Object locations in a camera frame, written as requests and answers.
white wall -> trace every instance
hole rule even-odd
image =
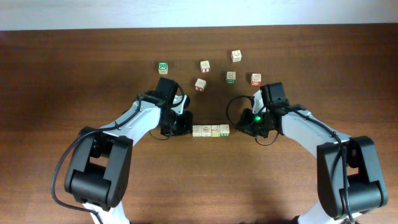
[[[0,0],[0,30],[398,22],[398,0]]]

wooden table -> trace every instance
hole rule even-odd
[[[240,49],[243,60],[232,63]],[[211,72],[202,74],[201,60]],[[0,223],[92,223],[55,204],[53,171],[84,126],[112,122],[153,90],[158,62],[191,98],[195,124],[226,124],[227,102],[282,82],[291,103],[376,143],[389,203],[361,223],[398,219],[398,25],[268,26],[0,32]],[[234,85],[226,72],[236,71]],[[197,78],[207,81],[203,93]],[[231,109],[236,121],[249,103]],[[67,159],[57,182],[65,193]],[[317,200],[316,160],[282,136],[271,147],[229,138],[144,136],[134,147],[124,211],[134,223],[270,223]]]

cube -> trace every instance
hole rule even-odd
[[[235,84],[236,72],[227,72],[226,73],[226,82],[230,84]]]
[[[209,61],[200,62],[200,70],[202,73],[210,72],[210,63]]]
[[[201,125],[193,125],[192,126],[192,136],[193,137],[201,137]]]
[[[251,85],[256,86],[261,84],[261,74],[253,73],[251,75]]]
[[[232,62],[240,62],[242,60],[242,54],[240,50],[233,50],[231,53]]]
[[[220,125],[221,137],[229,136],[229,124]]]
[[[195,84],[195,89],[199,91],[204,91],[206,87],[206,81],[198,78],[196,84]]]
[[[166,75],[167,72],[169,71],[169,66],[167,66],[166,62],[159,62],[158,70],[159,74]]]
[[[201,136],[202,137],[210,137],[211,136],[211,125],[202,125],[201,126]]]
[[[220,136],[220,126],[211,125],[211,137],[219,137],[219,136]]]

small block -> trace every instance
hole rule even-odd
[[[159,74],[166,75],[169,71],[169,66],[166,62],[159,62],[158,71]]]
[[[202,125],[201,126],[201,135],[202,135],[202,137],[210,137],[211,136],[211,125]]]
[[[196,84],[195,84],[195,89],[199,91],[204,91],[206,87],[206,81],[198,78]]]
[[[220,133],[221,131],[219,125],[211,125],[211,137],[219,137]]]
[[[229,124],[220,125],[221,136],[229,136]]]
[[[227,72],[226,73],[226,82],[230,84],[234,84],[236,79],[236,72]]]
[[[209,61],[200,62],[200,70],[202,73],[210,72],[210,62]]]
[[[233,50],[231,53],[232,62],[240,62],[242,60],[242,54],[240,50]]]
[[[193,137],[201,137],[201,125],[193,125],[192,126],[192,136]]]
[[[255,85],[260,85],[260,84],[261,84],[261,74],[253,73],[251,75],[251,85],[255,86]]]

table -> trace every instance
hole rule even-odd
[[[249,78],[261,73],[262,84],[282,82],[291,103],[336,130],[372,138],[390,200],[359,221],[395,223],[397,40],[397,24],[0,32],[0,223],[92,223],[52,200],[55,165],[82,127],[112,122],[153,90],[159,62],[190,96],[195,124],[228,123],[226,104],[255,93]],[[232,63],[237,49],[243,59]],[[200,73],[202,60],[210,73]],[[236,84],[226,84],[227,71]],[[203,93],[197,78],[207,81]],[[232,119],[248,106],[235,103]],[[78,205],[63,189],[69,161],[56,190]],[[318,200],[316,174],[316,160],[284,136],[262,147],[237,131],[146,135],[133,148],[124,211],[133,223],[280,223]]]

